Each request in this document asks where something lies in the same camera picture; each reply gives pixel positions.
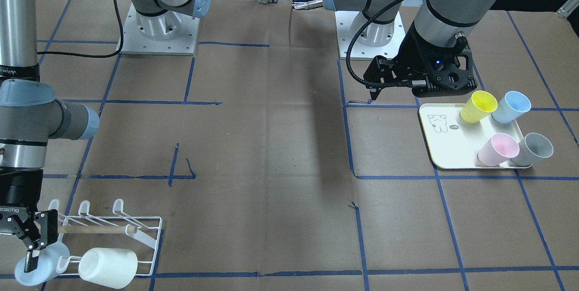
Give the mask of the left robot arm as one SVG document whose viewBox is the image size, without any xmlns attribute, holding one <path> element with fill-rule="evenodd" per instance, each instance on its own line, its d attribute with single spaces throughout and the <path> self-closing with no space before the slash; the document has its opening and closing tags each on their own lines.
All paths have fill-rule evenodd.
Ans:
<svg viewBox="0 0 579 291">
<path fill-rule="evenodd" d="M 477 87 L 467 36 L 496 0 L 425 0 L 397 55 L 374 56 L 364 75 L 352 69 L 351 52 L 361 36 L 389 29 L 403 0 L 323 0 L 332 11 L 358 11 L 353 37 L 344 52 L 351 77 L 370 91 L 372 100 L 389 87 L 409 87 L 415 97 L 465 95 Z"/>
</svg>

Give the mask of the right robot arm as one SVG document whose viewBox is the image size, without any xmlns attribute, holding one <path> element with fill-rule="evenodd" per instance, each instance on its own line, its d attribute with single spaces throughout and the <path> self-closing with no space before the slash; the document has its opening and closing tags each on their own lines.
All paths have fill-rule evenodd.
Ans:
<svg viewBox="0 0 579 291">
<path fill-rule="evenodd" d="M 203 18 L 212 0 L 153 0 L 161 11 Z M 24 267 L 38 267 L 40 252 L 57 241 L 57 211 L 38 211 L 47 142 L 89 140 L 97 113 L 56 99 L 40 82 L 36 0 L 1 0 L 1 234 L 16 235 L 27 250 Z"/>
</svg>

